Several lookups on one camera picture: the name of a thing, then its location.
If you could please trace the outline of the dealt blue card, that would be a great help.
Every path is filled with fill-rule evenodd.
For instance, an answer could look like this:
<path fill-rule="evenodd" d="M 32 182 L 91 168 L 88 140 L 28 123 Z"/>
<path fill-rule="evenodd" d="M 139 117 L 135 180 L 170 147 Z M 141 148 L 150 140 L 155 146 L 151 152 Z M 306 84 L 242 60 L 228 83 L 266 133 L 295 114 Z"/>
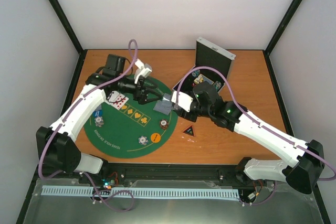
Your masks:
<path fill-rule="evenodd" d="M 154 111 L 160 112 L 164 115 L 169 115 L 171 113 L 172 108 L 170 106 L 165 106 L 161 101 L 158 101 L 154 108 Z"/>

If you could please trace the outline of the blue card deck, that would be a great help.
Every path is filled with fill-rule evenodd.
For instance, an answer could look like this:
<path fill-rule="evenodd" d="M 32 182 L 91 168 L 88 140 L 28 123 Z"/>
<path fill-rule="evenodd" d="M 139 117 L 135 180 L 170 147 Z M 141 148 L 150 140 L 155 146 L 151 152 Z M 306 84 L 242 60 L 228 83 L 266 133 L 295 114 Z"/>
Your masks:
<path fill-rule="evenodd" d="M 168 93 L 164 93 L 162 103 L 164 106 L 172 106 L 171 95 Z"/>

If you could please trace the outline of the black triangular button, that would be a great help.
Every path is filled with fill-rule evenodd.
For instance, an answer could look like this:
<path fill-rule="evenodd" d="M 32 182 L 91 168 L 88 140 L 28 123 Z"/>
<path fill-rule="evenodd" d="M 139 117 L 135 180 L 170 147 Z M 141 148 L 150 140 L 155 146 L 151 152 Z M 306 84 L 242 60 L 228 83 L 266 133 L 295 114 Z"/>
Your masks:
<path fill-rule="evenodd" d="M 183 133 L 194 137 L 195 136 L 194 125 L 192 124 L 188 126 L 186 129 L 183 130 Z"/>

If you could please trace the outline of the orange big blind button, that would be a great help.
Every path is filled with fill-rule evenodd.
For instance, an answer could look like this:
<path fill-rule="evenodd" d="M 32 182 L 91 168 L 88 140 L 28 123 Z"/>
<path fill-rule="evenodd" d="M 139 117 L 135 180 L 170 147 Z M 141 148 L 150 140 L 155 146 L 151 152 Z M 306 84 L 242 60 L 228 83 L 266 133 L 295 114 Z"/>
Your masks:
<path fill-rule="evenodd" d="M 161 140 L 161 135 L 159 133 L 153 133 L 150 139 L 152 143 L 158 143 Z"/>

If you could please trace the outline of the small blue blind button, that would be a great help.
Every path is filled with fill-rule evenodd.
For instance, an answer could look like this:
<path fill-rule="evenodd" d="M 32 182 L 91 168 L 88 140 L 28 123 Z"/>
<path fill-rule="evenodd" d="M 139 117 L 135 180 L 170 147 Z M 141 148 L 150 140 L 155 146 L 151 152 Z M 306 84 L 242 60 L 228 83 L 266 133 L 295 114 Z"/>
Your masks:
<path fill-rule="evenodd" d="M 102 110 L 95 110 L 92 115 L 94 118 L 102 117 Z"/>

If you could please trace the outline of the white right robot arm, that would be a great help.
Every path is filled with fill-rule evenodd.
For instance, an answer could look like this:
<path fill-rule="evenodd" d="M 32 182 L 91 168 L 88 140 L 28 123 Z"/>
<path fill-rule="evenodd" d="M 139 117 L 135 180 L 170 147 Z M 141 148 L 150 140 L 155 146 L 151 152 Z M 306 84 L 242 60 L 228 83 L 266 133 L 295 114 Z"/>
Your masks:
<path fill-rule="evenodd" d="M 324 157 L 320 142 L 306 142 L 276 129 L 246 107 L 224 101 L 207 82 L 193 86 L 186 93 L 174 87 L 172 102 L 178 103 L 179 116 L 193 122 L 201 116 L 210 118 L 216 126 L 243 135 L 279 157 L 278 160 L 244 157 L 235 168 L 241 183 L 274 180 L 286 182 L 300 193 L 312 193 L 324 169 L 324 163 L 319 160 Z"/>

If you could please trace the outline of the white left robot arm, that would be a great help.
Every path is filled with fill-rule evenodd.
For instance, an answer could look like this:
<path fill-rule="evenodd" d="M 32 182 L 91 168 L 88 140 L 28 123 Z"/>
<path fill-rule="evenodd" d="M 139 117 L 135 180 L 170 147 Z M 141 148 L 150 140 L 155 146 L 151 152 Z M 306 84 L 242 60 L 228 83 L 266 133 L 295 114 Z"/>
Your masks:
<path fill-rule="evenodd" d="M 124 69 L 126 58 L 108 55 L 105 66 L 90 75 L 85 86 L 65 113 L 50 127 L 40 127 L 36 133 L 39 164 L 38 174 L 44 178 L 44 164 L 56 168 L 56 172 L 90 173 L 97 183 L 108 180 L 109 170 L 99 157 L 82 153 L 75 142 L 84 124 L 95 109 L 106 102 L 113 91 L 129 93 L 138 104 L 147 104 L 162 99 L 162 95 L 145 85 L 152 68 L 137 57 L 130 62 L 128 70 L 137 67 L 134 76 Z"/>

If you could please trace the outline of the boxed playing card deck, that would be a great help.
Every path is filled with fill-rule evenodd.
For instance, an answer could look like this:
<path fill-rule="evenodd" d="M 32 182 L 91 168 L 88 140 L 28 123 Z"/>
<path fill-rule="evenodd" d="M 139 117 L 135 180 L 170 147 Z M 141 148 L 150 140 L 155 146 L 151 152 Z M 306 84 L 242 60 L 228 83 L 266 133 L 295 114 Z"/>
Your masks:
<path fill-rule="evenodd" d="M 200 74 L 199 76 L 197 76 L 195 79 L 194 79 L 194 83 L 195 84 L 200 84 L 202 82 L 207 82 L 209 84 L 213 84 L 214 82 L 209 79 L 208 77 L 206 77 L 205 75 L 203 74 Z"/>

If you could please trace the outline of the round green poker mat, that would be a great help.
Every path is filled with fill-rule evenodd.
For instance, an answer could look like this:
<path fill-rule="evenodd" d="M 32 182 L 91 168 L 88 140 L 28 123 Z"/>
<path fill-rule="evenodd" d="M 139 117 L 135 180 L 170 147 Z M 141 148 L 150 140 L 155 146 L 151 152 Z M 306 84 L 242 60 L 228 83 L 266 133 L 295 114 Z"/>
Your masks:
<path fill-rule="evenodd" d="M 117 110 L 112 103 L 104 102 L 99 110 L 102 110 L 104 125 L 97 127 L 93 115 L 87 120 L 83 129 L 88 140 L 99 151 L 115 158 L 137 158 L 148 155 L 163 146 L 173 134 L 178 116 L 171 111 L 164 115 L 153 110 L 156 102 L 145 105 L 138 104 L 133 96 L 124 93 L 129 99 L 125 105 Z M 159 122 L 166 119 L 169 126 L 166 130 L 160 128 Z M 151 142 L 151 135 L 159 133 L 161 140 L 158 143 Z M 138 142 L 140 136 L 146 136 L 147 145 Z"/>

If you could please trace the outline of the aluminium poker case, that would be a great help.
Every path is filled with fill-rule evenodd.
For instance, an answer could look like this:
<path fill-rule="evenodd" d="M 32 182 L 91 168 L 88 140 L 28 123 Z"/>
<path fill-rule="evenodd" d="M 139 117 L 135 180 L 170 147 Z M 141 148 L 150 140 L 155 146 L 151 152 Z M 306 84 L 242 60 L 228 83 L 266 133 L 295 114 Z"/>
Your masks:
<path fill-rule="evenodd" d="M 214 68 L 225 78 L 228 78 L 235 58 L 235 54 L 223 49 L 209 40 L 202 37 L 197 38 L 195 65 L 190 69 L 191 73 L 184 80 L 180 91 L 189 95 L 192 93 L 193 87 L 196 85 L 194 83 L 194 79 L 196 77 L 192 76 L 192 72 L 197 70 L 197 67 L 207 66 Z M 225 86 L 223 78 L 221 78 L 216 72 L 207 69 L 199 69 L 199 71 L 200 74 L 205 75 L 213 82 L 220 81 L 222 83 L 221 89 Z"/>

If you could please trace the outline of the metal front plate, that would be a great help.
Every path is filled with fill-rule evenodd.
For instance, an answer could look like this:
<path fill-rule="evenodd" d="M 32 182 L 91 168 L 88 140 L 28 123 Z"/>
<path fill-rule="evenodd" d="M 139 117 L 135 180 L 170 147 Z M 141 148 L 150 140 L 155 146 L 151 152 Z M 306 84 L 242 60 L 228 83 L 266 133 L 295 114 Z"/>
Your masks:
<path fill-rule="evenodd" d="M 38 179 L 18 223 L 329 223 L 318 191 L 301 194 L 269 182 L 253 204 L 219 199 L 135 199 L 117 195 L 105 202 L 91 197 L 42 196 L 43 185 L 90 186 L 77 179 Z M 129 188 L 230 189 L 205 181 L 137 180 Z"/>

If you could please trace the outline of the black aluminium frame rail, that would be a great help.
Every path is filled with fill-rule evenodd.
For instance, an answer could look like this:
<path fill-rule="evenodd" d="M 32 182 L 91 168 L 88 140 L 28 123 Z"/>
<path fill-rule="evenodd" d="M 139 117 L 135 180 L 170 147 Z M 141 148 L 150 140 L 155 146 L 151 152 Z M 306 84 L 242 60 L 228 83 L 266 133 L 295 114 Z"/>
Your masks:
<path fill-rule="evenodd" d="M 127 180 L 214 180 L 220 184 L 248 185 L 256 180 L 286 182 L 291 186 L 310 187 L 317 177 L 310 161 L 300 160 L 293 168 L 281 161 L 260 161 L 244 158 L 237 165 L 163 165 L 163 164 L 103 164 L 102 170 L 91 174 L 102 184 L 117 179 Z"/>

